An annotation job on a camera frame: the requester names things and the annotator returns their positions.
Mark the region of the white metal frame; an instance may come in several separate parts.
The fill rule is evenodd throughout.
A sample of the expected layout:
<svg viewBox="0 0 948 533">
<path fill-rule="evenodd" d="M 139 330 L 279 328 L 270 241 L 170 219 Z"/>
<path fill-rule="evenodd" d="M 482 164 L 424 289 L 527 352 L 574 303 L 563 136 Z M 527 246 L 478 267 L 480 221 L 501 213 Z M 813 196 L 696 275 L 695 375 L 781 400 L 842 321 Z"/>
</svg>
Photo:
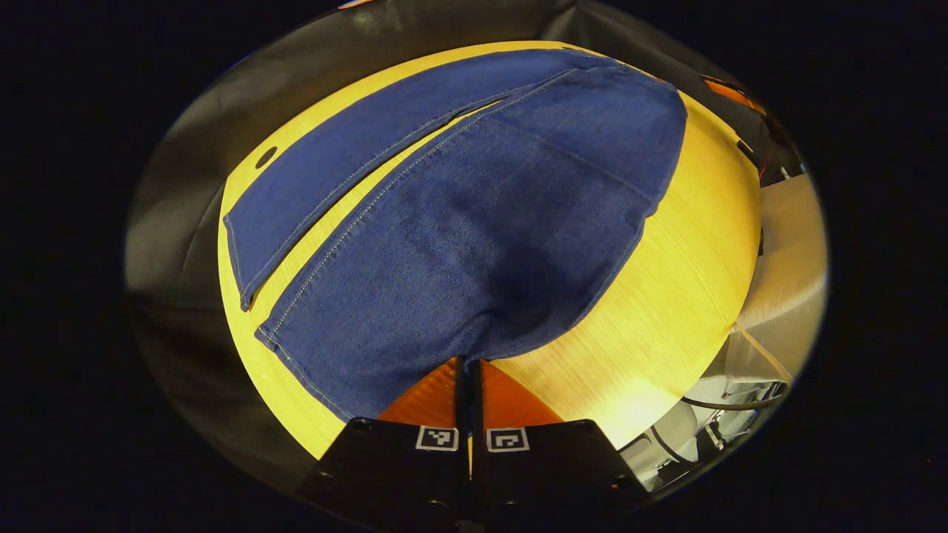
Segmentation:
<svg viewBox="0 0 948 533">
<path fill-rule="evenodd" d="M 667 492 L 737 449 L 789 391 L 783 381 L 702 378 L 619 453 L 649 492 Z"/>
</svg>

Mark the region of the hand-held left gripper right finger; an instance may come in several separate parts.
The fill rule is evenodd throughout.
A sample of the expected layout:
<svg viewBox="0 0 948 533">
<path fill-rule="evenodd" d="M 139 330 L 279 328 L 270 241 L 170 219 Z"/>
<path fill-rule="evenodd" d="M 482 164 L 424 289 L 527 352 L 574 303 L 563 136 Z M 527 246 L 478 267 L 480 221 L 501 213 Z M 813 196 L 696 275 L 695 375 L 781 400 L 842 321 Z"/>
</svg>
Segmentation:
<svg viewBox="0 0 948 533">
<path fill-rule="evenodd" d="M 595 421 L 491 428 L 483 361 L 470 364 L 470 474 L 486 530 L 597 530 L 649 492 Z"/>
</svg>

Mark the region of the black backdrop cloth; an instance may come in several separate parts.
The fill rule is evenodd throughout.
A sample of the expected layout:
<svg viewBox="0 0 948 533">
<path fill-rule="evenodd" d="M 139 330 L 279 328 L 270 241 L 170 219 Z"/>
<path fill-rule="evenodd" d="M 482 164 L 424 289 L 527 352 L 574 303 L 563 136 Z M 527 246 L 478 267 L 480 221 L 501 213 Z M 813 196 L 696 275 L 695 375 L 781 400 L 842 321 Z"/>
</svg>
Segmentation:
<svg viewBox="0 0 948 533">
<path fill-rule="evenodd" d="M 251 384 L 227 330 L 216 264 L 224 182 L 308 105 L 387 67 L 491 41 L 565 41 L 655 74 L 707 106 L 758 156 L 773 119 L 715 95 L 737 80 L 645 21 L 596 0 L 372 0 L 332 9 L 227 68 L 176 119 L 131 204 L 125 292 L 138 346 L 176 411 L 237 468 L 294 492 L 316 459 Z"/>
</svg>

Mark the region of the blue denim jeans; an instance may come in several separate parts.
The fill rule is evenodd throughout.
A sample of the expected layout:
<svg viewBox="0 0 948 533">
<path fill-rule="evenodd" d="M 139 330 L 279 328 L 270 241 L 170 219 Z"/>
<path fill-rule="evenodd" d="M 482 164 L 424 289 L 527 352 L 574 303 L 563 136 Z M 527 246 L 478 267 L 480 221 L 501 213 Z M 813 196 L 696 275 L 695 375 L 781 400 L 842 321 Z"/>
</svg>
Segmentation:
<svg viewBox="0 0 948 533">
<path fill-rule="evenodd" d="M 455 355 L 528 353 L 595 306 L 666 195 L 677 88 L 580 50 L 437 65 L 291 144 L 223 218 L 248 310 L 322 216 L 410 145 L 255 331 L 336 418 L 376 418 Z"/>
</svg>

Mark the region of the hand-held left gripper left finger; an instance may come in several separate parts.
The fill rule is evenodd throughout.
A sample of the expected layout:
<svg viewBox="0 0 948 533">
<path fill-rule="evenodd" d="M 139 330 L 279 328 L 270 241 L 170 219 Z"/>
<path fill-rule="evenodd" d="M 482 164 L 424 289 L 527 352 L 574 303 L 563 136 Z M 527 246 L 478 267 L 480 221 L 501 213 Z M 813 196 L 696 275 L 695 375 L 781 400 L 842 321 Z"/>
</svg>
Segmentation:
<svg viewBox="0 0 948 533">
<path fill-rule="evenodd" d="M 382 418 L 350 419 L 298 496 L 360 529 L 453 530 L 468 480 L 457 362 L 430 372 Z"/>
</svg>

